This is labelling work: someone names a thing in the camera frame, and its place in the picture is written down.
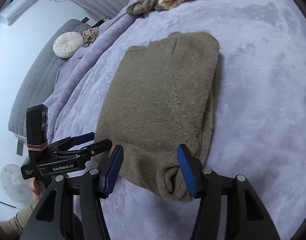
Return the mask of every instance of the gray quilted mat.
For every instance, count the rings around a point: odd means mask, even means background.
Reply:
[[[53,44],[58,36],[66,32],[78,32],[91,26],[79,20],[66,22],[46,43],[21,84],[11,109],[8,130],[26,138],[26,109],[42,104],[54,91],[60,67],[67,58],[59,58],[53,52]]]

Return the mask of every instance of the white air conditioner unit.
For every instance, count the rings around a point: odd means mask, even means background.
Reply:
[[[0,13],[0,21],[11,25],[36,0],[14,0]]]

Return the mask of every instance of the beige sleeve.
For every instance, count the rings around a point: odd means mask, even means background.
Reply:
[[[36,200],[32,199],[27,206],[25,206],[16,214],[15,217],[11,218],[8,221],[0,222],[0,226],[4,230],[5,234],[8,236],[8,238],[17,239],[20,237],[36,205]]]

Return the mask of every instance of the white wall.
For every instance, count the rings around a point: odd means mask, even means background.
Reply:
[[[8,131],[8,119],[17,91],[32,63],[53,34],[69,19],[96,23],[71,0],[38,0],[11,26],[0,22],[0,171],[8,163],[21,165],[24,156],[16,155],[17,139]],[[0,186],[0,201],[22,207],[6,196]]]

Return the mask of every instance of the lavender blanket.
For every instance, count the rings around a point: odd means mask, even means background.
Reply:
[[[306,20],[292,0],[196,0],[138,18],[124,8],[63,66],[45,102],[49,140],[95,131],[125,51],[175,31],[209,32],[221,46],[206,165],[223,176],[244,174],[281,239],[290,239],[306,217]],[[198,209],[198,201],[164,202],[124,178],[102,205],[111,238],[132,240],[189,239]]]

